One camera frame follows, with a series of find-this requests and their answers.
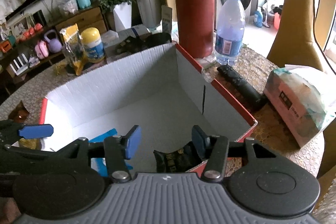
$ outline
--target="blue detergent bottle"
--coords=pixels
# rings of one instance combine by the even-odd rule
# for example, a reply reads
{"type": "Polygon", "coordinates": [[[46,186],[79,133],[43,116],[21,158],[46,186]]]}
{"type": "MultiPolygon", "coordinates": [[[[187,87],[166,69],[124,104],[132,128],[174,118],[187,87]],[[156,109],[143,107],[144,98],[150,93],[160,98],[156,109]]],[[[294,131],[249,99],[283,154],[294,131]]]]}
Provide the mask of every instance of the blue detergent bottle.
{"type": "Polygon", "coordinates": [[[253,24],[259,28],[263,26],[263,14],[261,12],[261,7],[258,7],[254,12],[253,24]]]}
{"type": "Polygon", "coordinates": [[[240,0],[227,0],[222,6],[217,24],[216,61],[233,65],[242,46],[245,31],[245,11],[240,0]]]}

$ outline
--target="open box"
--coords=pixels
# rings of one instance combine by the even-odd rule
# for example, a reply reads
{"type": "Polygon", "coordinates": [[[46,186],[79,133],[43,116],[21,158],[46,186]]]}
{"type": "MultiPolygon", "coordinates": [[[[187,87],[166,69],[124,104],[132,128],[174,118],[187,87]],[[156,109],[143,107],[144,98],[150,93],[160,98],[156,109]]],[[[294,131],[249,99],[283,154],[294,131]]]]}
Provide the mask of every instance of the open box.
{"type": "Polygon", "coordinates": [[[112,128],[125,135],[135,124],[142,140],[127,161],[134,171],[155,172],[153,150],[171,152],[191,140],[197,124],[231,141],[249,136],[257,121],[180,46],[165,44],[82,75],[48,93],[40,123],[54,134],[43,150],[57,151],[78,137],[92,139],[112,128]]]}

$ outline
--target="black remote control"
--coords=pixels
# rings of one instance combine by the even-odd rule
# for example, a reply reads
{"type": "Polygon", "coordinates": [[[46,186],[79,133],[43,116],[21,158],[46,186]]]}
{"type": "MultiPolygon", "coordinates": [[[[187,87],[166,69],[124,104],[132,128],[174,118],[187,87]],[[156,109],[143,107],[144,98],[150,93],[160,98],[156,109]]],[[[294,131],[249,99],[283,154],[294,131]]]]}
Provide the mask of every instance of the black remote control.
{"type": "Polygon", "coordinates": [[[236,90],[246,99],[253,110],[260,110],[268,101],[265,94],[260,94],[256,89],[247,82],[238,72],[228,64],[217,68],[218,72],[230,82],[236,90]]]}

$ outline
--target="screw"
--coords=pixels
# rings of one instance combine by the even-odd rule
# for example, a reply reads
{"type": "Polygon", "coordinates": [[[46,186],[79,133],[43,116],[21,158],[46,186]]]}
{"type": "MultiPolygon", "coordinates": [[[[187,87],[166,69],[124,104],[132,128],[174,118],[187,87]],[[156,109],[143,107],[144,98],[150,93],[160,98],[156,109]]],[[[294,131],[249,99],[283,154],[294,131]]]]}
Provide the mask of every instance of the screw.
{"type": "Polygon", "coordinates": [[[125,171],[115,171],[112,173],[112,177],[117,180],[124,180],[128,178],[128,173],[125,171]]]}
{"type": "Polygon", "coordinates": [[[218,179],[221,176],[221,173],[215,170],[208,170],[204,173],[204,176],[208,179],[218,179]]]}

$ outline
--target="red water bottle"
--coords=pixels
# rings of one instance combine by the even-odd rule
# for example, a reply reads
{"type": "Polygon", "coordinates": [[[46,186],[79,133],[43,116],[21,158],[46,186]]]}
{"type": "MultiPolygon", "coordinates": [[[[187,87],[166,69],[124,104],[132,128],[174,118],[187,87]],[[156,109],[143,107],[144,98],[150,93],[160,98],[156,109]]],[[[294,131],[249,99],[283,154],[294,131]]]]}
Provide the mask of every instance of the red water bottle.
{"type": "Polygon", "coordinates": [[[180,45],[193,57],[212,53],[215,0],[176,0],[180,45]]]}

